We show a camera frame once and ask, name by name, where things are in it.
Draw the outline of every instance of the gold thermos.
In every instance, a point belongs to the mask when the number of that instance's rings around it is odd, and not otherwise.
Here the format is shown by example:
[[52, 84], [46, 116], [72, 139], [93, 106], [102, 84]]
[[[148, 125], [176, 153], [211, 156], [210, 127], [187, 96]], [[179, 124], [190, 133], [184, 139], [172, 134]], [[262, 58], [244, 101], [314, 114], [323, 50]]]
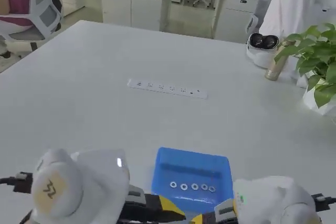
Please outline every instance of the gold thermos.
[[[286, 47], [292, 46], [295, 44], [295, 41], [283, 41], [281, 46], [278, 48], [276, 51], [276, 55], [278, 55], [282, 50], [284, 50]], [[276, 81], [279, 78], [279, 75], [284, 68], [286, 61], [288, 59], [288, 56], [283, 56], [281, 57], [278, 62], [275, 62], [273, 59], [271, 65], [268, 67], [266, 73], [265, 73], [265, 78], [270, 80], [270, 81]]]

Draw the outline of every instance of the white lab coat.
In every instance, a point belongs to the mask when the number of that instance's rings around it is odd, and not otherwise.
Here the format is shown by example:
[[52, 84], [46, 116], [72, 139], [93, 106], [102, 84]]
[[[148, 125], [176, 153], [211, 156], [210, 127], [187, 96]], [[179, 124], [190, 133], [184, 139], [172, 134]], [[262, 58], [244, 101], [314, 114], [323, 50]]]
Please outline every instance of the white lab coat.
[[323, 0], [272, 0], [259, 33], [276, 35], [280, 39], [293, 33], [302, 33], [311, 25], [322, 22], [322, 2]]

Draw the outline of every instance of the outlet socket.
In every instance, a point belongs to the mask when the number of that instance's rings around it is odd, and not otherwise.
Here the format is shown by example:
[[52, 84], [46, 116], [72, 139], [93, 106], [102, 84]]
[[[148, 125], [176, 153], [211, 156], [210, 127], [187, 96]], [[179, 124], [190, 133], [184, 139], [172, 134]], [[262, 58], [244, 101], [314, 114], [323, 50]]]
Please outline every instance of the outlet socket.
[[130, 88], [135, 88], [135, 89], [156, 91], [156, 92], [167, 93], [167, 94], [177, 94], [177, 95], [182, 95], [185, 97], [195, 97], [195, 98], [201, 98], [201, 99], [207, 99], [208, 97], [207, 92], [201, 89], [178, 87], [175, 85], [164, 85], [156, 81], [130, 79], [127, 86]]

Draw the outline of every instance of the metal washer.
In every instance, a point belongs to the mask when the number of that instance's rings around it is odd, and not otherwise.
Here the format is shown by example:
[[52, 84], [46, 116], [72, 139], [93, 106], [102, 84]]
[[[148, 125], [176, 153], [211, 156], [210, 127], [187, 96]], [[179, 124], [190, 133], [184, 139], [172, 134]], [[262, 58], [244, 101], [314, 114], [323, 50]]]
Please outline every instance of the metal washer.
[[191, 188], [192, 188], [193, 190], [198, 190], [198, 184], [193, 183], [193, 184], [191, 185]]
[[171, 188], [176, 188], [177, 187], [177, 183], [175, 181], [171, 181], [170, 182], [170, 187]]
[[208, 185], [207, 184], [202, 184], [201, 189], [207, 191], [208, 190]]
[[214, 193], [216, 191], [216, 188], [214, 186], [209, 186], [209, 191]]
[[187, 184], [181, 184], [180, 188], [181, 188], [181, 190], [187, 191], [188, 190], [188, 185]]

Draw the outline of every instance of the person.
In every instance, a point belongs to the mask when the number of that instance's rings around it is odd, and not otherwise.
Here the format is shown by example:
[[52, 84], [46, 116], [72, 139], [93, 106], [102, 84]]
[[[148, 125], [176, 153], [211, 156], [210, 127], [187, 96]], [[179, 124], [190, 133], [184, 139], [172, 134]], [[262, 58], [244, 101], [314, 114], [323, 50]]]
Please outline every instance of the person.
[[[0, 15], [28, 14], [30, 0], [0, 0]], [[0, 32], [6, 34], [21, 33], [31, 28], [33, 23], [24, 18], [0, 17]], [[6, 44], [0, 40], [0, 55], [9, 58]]]
[[259, 33], [275, 35], [280, 39], [293, 33], [302, 33], [311, 25], [322, 22], [322, 2], [323, 0], [271, 0]]

